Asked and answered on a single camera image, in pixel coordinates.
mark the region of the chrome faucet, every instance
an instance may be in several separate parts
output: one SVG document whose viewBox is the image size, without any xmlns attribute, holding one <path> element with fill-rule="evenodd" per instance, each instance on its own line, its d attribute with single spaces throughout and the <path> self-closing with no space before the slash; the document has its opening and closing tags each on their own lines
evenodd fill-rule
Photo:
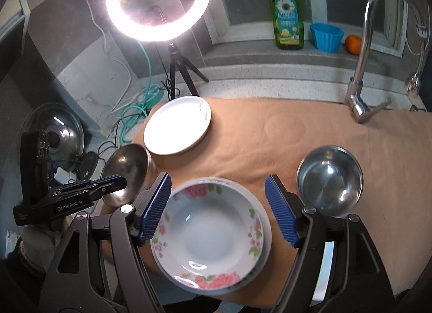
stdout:
<svg viewBox="0 0 432 313">
<path fill-rule="evenodd" d="M 374 109 L 369 109 L 367 104 L 365 104 L 360 97 L 363 87 L 363 75 L 366 68 L 366 61 L 368 60 L 369 51 L 371 49 L 372 41 L 372 22 L 374 18 L 374 13 L 376 10 L 376 5 L 380 0 L 368 0 L 366 4 L 366 10 L 364 12 L 364 22 L 363 22 L 363 34 L 362 34 L 362 46 L 360 49 L 359 60 L 357 62 L 356 70 L 354 76 L 351 77 L 348 90 L 345 95 L 345 104 L 351 108 L 354 117 L 358 123 L 367 122 L 375 113 L 383 110 L 389 104 L 391 100 L 381 103 Z M 406 80 L 405 86 L 407 87 L 408 96 L 417 97 L 420 90 L 420 71 L 422 70 L 423 57 L 425 53 L 425 43 L 424 40 L 427 38 L 429 29 L 427 29 L 423 16 L 413 0 L 405 0 L 413 9 L 414 15 L 417 21 L 417 32 L 420 36 L 420 60 L 418 62 L 417 70 L 414 74 Z"/>
</svg>

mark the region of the tripod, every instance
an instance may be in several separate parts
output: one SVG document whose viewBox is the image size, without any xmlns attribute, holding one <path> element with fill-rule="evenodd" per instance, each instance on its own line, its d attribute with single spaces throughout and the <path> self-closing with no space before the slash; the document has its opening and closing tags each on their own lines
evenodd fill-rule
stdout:
<svg viewBox="0 0 432 313">
<path fill-rule="evenodd" d="M 191 76 L 189 75 L 189 72 L 187 71 L 186 67 L 189 67 L 195 74 L 197 74 L 202 80 L 204 80 L 206 83 L 209 82 L 209 80 L 202 74 L 197 67 L 195 67 L 190 60 L 188 60 L 186 57 L 184 57 L 180 50 L 178 49 L 177 45 L 175 43 L 171 43 L 168 45 L 168 52 L 169 57 L 171 58 L 171 62 L 169 65 L 169 72 L 170 72 L 170 86 L 171 86 L 171 93 L 168 92 L 168 96 L 171 97 L 171 100 L 174 100 L 176 97 L 176 67 L 178 68 L 181 76 L 183 77 L 187 87 L 189 88 L 189 91 L 193 96 L 198 96 L 197 88 L 194 85 L 194 82 L 191 79 Z"/>
</svg>

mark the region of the dish soap bottle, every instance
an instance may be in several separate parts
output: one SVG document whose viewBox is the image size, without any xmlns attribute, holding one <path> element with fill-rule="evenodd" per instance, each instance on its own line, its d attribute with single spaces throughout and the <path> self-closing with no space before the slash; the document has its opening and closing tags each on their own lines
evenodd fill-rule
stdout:
<svg viewBox="0 0 432 313">
<path fill-rule="evenodd" d="M 305 37 L 300 0 L 270 0 L 276 46 L 300 50 Z"/>
</svg>

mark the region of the soap bottle label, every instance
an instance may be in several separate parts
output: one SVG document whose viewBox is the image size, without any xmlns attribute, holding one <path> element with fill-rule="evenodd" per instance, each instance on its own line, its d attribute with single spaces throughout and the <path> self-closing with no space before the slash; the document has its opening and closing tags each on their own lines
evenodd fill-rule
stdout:
<svg viewBox="0 0 432 313">
<path fill-rule="evenodd" d="M 299 45 L 299 17 L 295 0 L 274 0 L 279 42 Z"/>
</svg>

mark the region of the stainless steel pot lid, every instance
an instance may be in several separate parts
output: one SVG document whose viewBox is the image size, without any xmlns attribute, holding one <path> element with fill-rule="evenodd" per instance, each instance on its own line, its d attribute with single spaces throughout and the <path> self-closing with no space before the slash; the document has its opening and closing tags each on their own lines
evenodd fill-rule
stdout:
<svg viewBox="0 0 432 313">
<path fill-rule="evenodd" d="M 30 116 L 28 131 L 42 129 L 50 137 L 50 158 L 53 167 L 70 170 L 76 154 L 84 150 L 84 132 L 81 122 L 64 105 L 47 103 L 39 106 Z"/>
</svg>

